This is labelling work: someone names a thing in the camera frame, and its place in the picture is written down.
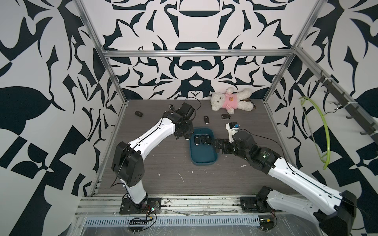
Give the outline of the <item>dark teal storage box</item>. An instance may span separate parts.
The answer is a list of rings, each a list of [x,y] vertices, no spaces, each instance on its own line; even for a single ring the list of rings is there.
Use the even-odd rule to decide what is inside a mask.
[[[196,146],[194,141],[196,135],[209,135],[214,140],[214,134],[211,129],[205,127],[194,129],[193,136],[190,138],[190,154],[193,164],[196,166],[213,165],[218,160],[218,154],[212,145],[200,143],[200,145]]]

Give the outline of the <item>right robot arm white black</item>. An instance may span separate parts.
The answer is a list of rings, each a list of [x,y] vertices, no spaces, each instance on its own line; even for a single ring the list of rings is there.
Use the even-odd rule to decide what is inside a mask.
[[[300,193],[291,197],[264,187],[258,193],[262,208],[281,210],[317,223],[328,236],[348,236],[357,215],[357,198],[349,192],[339,192],[306,175],[275,151],[260,147],[253,134],[245,129],[229,132],[228,139],[215,139],[212,145],[223,154],[233,154],[254,169],[280,180]]]

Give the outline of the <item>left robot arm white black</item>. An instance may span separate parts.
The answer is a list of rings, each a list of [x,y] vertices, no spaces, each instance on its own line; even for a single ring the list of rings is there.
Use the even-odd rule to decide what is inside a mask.
[[[141,205],[148,198],[142,183],[146,157],[170,135],[188,140],[194,133],[195,115],[193,108],[166,111],[157,124],[139,138],[128,143],[120,142],[116,146],[111,169],[116,174],[116,180],[120,180],[125,187],[132,204]]]

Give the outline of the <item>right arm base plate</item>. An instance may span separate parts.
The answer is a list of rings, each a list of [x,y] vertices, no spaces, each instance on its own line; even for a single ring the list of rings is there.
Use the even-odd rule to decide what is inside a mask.
[[[240,197],[240,205],[244,213],[268,213],[277,211],[269,206],[266,199],[260,197]]]

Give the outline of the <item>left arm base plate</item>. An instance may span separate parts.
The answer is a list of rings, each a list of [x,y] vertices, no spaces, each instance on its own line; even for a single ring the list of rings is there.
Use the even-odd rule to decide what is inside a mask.
[[[161,198],[146,197],[141,203],[136,204],[130,198],[123,198],[119,214],[135,215],[147,214],[149,211],[159,213],[161,210]]]

